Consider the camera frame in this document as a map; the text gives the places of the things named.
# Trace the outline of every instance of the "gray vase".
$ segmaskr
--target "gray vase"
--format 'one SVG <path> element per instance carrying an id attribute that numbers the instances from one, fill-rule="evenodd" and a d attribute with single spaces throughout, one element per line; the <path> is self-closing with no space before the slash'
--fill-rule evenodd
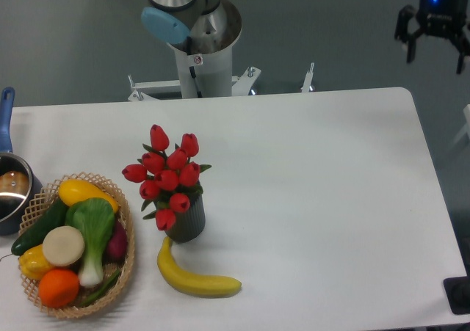
<path id="1" fill-rule="evenodd" d="M 165 233 L 173 241 L 184 243 L 196 238 L 206 225 L 206 215 L 202 195 L 190 200 L 189 210 L 184 214 L 175 212 L 176 222 Z"/>

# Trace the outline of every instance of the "bolt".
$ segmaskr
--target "bolt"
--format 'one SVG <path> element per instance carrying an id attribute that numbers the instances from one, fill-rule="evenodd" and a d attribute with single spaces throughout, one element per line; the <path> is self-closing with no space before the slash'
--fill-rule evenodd
<path id="1" fill-rule="evenodd" d="M 129 84 L 131 85 L 131 91 L 133 93 L 137 91 L 137 100 L 142 101 L 144 99 L 144 97 L 142 96 L 142 93 L 139 90 L 136 89 L 134 81 L 132 80 L 131 75 L 129 74 L 127 77 L 129 78 Z"/>

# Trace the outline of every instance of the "yellow banana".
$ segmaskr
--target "yellow banana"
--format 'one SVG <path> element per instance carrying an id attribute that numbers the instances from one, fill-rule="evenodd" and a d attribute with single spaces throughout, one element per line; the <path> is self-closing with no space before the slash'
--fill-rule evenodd
<path id="1" fill-rule="evenodd" d="M 171 255 L 171 244 L 172 240 L 165 237 L 156 263 L 163 278 L 177 291 L 197 297 L 229 297 L 241 289 L 242 283 L 232 277 L 183 270 Z"/>

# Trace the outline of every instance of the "woven basket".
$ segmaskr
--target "woven basket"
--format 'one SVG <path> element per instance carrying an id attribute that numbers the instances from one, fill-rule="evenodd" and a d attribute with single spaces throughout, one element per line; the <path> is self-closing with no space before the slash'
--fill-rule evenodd
<path id="1" fill-rule="evenodd" d="M 116 269 L 121 269 L 120 276 L 116 284 L 110 288 L 107 293 L 102 296 L 99 300 L 93 304 L 78 308 L 80 304 L 89 294 L 94 292 L 95 289 L 80 288 L 79 295 L 77 298 L 62 308 L 48 308 L 41 303 L 38 296 L 39 281 L 30 280 L 28 277 L 21 274 L 22 286 L 24 287 L 24 293 L 28 296 L 34 305 L 36 305 L 42 312 L 47 313 L 50 316 L 55 316 L 58 319 L 77 319 L 82 316 L 87 316 L 98 310 L 104 308 L 113 300 L 116 299 L 118 294 L 124 289 L 129 278 L 131 276 L 132 267 L 134 265 L 134 253 L 135 253 L 135 239 L 134 239 L 134 226 L 132 224 L 131 213 L 129 205 L 125 199 L 121 190 L 113 184 L 109 179 L 100 175 L 94 175 L 92 173 L 81 172 L 78 175 L 65 175 L 60 180 L 55 180 L 52 184 L 48 184 L 46 187 L 41 189 L 39 194 L 30 201 L 29 207 L 26 208 L 25 213 L 20 224 L 20 234 L 27 230 L 36 220 L 43 214 L 43 212 L 52 204 L 57 198 L 57 190 L 59 185 L 67 179 L 80 179 L 95 184 L 98 188 L 104 192 L 113 196 L 119 203 L 120 210 L 116 213 L 117 219 L 122 224 L 127 232 L 128 248 L 126 258 L 123 263 L 108 263 L 104 261 L 104 279 L 107 279 Z"/>

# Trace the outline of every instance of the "orange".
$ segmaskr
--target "orange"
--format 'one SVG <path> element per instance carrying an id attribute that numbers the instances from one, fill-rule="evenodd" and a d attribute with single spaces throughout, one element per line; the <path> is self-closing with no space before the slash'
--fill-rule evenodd
<path id="1" fill-rule="evenodd" d="M 69 269 L 52 269 L 39 282 L 39 297 L 46 307 L 60 308 L 72 302 L 79 293 L 80 282 Z"/>

